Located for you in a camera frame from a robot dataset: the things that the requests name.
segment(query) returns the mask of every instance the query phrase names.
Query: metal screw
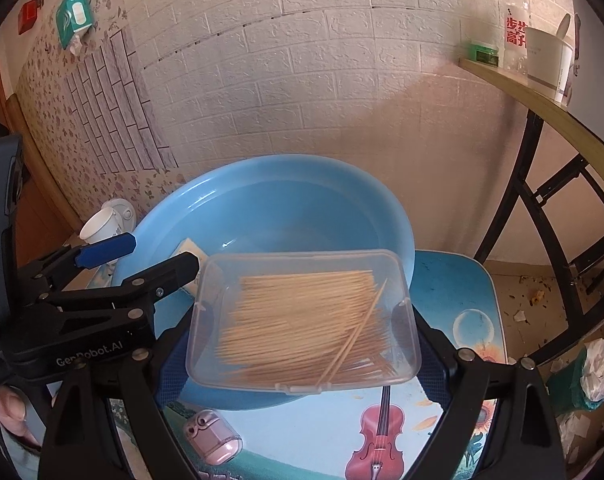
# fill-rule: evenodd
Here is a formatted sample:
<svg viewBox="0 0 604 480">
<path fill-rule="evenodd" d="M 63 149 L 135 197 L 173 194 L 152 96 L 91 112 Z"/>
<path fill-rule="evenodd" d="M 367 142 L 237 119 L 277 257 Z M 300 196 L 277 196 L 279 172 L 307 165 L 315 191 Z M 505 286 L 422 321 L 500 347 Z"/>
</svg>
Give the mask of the metal screw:
<svg viewBox="0 0 604 480">
<path fill-rule="evenodd" d="M 130 319 L 139 319 L 144 315 L 144 311 L 141 308 L 133 308 L 128 311 L 128 317 Z"/>
<path fill-rule="evenodd" d="M 473 359 L 476 358 L 476 353 L 473 352 L 473 350 L 471 350 L 470 348 L 461 348 L 460 350 L 458 350 L 458 357 L 462 361 L 470 363 Z"/>
<path fill-rule="evenodd" d="M 135 361 L 144 361 L 149 356 L 149 351 L 146 348 L 137 348 L 133 350 L 133 359 Z"/>
<path fill-rule="evenodd" d="M 520 364 L 523 368 L 526 368 L 527 370 L 534 370 L 536 367 L 536 362 L 533 361 L 533 359 L 531 359 L 530 357 L 522 357 L 522 359 L 520 360 Z"/>
</svg>

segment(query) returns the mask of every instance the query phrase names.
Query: door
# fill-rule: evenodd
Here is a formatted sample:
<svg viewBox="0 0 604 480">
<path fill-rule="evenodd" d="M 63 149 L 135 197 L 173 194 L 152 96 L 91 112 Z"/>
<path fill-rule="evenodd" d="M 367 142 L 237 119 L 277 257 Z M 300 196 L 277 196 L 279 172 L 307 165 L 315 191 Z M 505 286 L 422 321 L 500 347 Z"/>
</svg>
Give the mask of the door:
<svg viewBox="0 0 604 480">
<path fill-rule="evenodd" d="M 1 75 L 0 123 L 12 129 L 6 113 L 6 98 Z M 25 171 L 15 225 L 18 267 L 58 249 L 72 234 L 72 228 L 59 212 L 51 208 L 49 202 L 44 198 L 35 181 L 30 178 L 28 171 Z"/>
</svg>

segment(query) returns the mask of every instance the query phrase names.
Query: red object on wall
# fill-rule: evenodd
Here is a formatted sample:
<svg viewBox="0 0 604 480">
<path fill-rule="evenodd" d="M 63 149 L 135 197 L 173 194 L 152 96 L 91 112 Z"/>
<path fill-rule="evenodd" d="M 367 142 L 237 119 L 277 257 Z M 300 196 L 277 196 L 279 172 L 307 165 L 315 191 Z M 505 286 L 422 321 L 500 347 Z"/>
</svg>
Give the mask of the red object on wall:
<svg viewBox="0 0 604 480">
<path fill-rule="evenodd" d="M 24 34 L 27 30 L 31 30 L 37 21 L 37 0 L 30 0 L 22 5 L 19 9 L 18 31 Z"/>
</svg>

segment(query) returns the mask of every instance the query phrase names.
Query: sponge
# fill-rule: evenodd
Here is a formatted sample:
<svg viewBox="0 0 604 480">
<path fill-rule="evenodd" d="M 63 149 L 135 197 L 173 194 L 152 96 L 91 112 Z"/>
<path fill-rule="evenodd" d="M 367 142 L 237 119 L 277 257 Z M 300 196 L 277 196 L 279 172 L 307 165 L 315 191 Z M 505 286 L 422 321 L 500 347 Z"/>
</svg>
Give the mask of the sponge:
<svg viewBox="0 0 604 480">
<path fill-rule="evenodd" d="M 207 254 L 203 250 L 201 250 L 199 247 L 197 247 L 195 242 L 193 240 L 191 240 L 190 238 L 187 238 L 186 240 L 182 241 L 182 243 L 179 244 L 178 248 L 175 249 L 175 251 L 173 252 L 171 257 L 177 256 L 178 254 L 181 254 L 181 253 L 195 254 L 195 256 L 197 256 L 197 259 L 199 260 L 200 269 L 202 268 L 202 265 L 204 264 L 204 262 L 207 260 Z M 197 272 L 197 276 L 195 276 L 195 280 L 187 283 L 182 288 L 185 291 L 187 291 L 191 296 L 193 296 L 193 298 L 196 298 L 198 285 L 199 285 L 199 271 Z"/>
</svg>

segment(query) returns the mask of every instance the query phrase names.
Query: paper cup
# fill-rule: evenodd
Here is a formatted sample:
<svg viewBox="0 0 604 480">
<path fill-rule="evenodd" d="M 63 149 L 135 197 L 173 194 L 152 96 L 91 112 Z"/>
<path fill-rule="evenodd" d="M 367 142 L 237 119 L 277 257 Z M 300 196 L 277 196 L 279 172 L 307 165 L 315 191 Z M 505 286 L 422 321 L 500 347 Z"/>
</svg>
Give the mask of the paper cup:
<svg viewBox="0 0 604 480">
<path fill-rule="evenodd" d="M 105 207 L 93 215 L 82 228 L 80 238 L 88 244 L 101 242 L 122 234 L 122 220 L 112 207 Z"/>
<path fill-rule="evenodd" d="M 553 34 L 527 27 L 528 86 L 561 102 L 573 57 L 571 45 Z"/>
</svg>

